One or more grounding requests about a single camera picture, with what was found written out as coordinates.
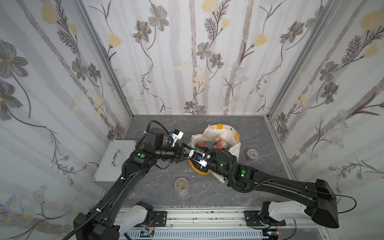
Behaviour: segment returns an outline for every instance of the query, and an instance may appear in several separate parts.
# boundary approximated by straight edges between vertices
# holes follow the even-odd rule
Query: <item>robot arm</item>
[[[162,129],[149,129],[152,122],[159,124]],[[162,145],[164,135],[168,138],[166,145]],[[73,222],[74,230],[63,239],[67,240],[74,234],[78,240],[118,239],[122,233],[137,224],[147,226],[153,219],[153,207],[139,202],[131,211],[118,216],[123,201],[158,159],[177,163],[177,160],[184,157],[196,161],[201,168],[206,167],[222,175],[224,179],[228,179],[228,187],[236,191],[247,193],[259,190],[294,200],[283,203],[264,202],[260,211],[262,222],[310,218],[325,227],[339,227],[336,198],[326,181],[317,179],[315,183],[297,182],[269,175],[238,164],[235,156],[221,149],[202,149],[200,152],[185,144],[180,146],[175,141],[182,135],[183,133],[176,129],[169,132],[159,122],[150,121],[145,135],[137,142],[129,159],[124,162],[121,176],[88,214],[78,214]]]

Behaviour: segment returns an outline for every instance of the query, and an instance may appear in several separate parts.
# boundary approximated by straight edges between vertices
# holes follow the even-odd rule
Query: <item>red cup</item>
[[[205,146],[205,141],[199,141],[196,143],[199,147],[204,147]]]

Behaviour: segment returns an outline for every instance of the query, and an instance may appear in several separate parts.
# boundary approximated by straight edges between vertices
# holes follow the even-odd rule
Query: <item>white bag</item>
[[[189,143],[195,145],[198,139],[202,139],[204,141],[212,141],[214,142],[214,138],[220,135],[223,140],[228,144],[229,152],[236,156],[237,160],[239,159],[240,154],[240,134],[231,126],[224,124],[217,125],[208,125],[208,127],[204,130],[203,134],[192,135]],[[217,173],[211,172],[219,181],[224,183],[224,178]]]

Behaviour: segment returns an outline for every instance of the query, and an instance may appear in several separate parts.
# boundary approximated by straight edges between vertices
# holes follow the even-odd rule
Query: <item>metal corner post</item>
[[[80,17],[80,20],[83,23],[85,30],[87,31],[87,34],[92,41],[92,44],[96,50],[96,53],[100,57],[100,60],[103,63],[103,66],[107,70],[108,77],[109,77],[109,79],[111,79],[113,87],[115,88],[116,93],[117,93],[121,103],[124,106],[126,114],[129,117],[129,122],[131,122],[132,118],[133,118],[132,110],[129,107],[129,104],[127,102],[127,99],[125,98],[124,93],[122,92],[119,81],[117,80],[116,75],[114,74],[111,62],[108,60],[108,56],[107,56],[106,52],[104,51],[104,48],[103,48],[103,45],[102,45],[100,39],[98,38],[96,30],[93,27],[92,21],[88,16],[88,13],[85,9],[85,6],[81,0],[72,0],[72,4],[75,7],[77,14]]]
[[[301,50],[299,56],[297,57],[295,64],[293,65],[291,71],[289,72],[286,80],[284,81],[283,85],[281,86],[275,100],[273,101],[271,105],[271,109],[269,110],[268,115],[272,116],[277,111],[281,101],[283,100],[285,94],[288,92],[293,80],[295,79],[297,73],[304,65],[305,61],[307,60],[308,56],[311,53],[311,50],[316,44],[316,40],[321,35],[322,31],[327,26],[327,23],[331,19],[333,13],[335,12],[337,6],[339,5],[341,0],[329,0],[327,2],[327,5],[324,7],[324,10],[322,14],[319,17],[319,20],[317,21],[316,25],[314,26],[307,42],[305,43],[303,49]]]

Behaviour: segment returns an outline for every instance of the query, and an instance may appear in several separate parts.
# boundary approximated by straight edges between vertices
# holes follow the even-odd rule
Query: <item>gray countertop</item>
[[[240,155],[238,162],[272,175],[287,177],[277,153],[272,137],[262,116],[165,116],[135,115],[125,140],[139,140],[143,136],[150,120],[157,120],[168,130],[175,128],[184,132],[178,142],[188,143],[192,135],[201,134],[209,125],[230,125],[240,134]],[[259,159],[256,162],[246,160],[246,152],[256,149]],[[161,167],[166,162],[158,161]],[[189,189],[178,193],[174,183],[184,177],[189,181]],[[153,206],[261,206],[264,201],[286,201],[286,198],[267,192],[253,191],[240,193],[221,183],[212,174],[201,175],[195,172],[188,161],[171,164],[161,170],[153,167],[125,200],[125,206],[144,201]]]

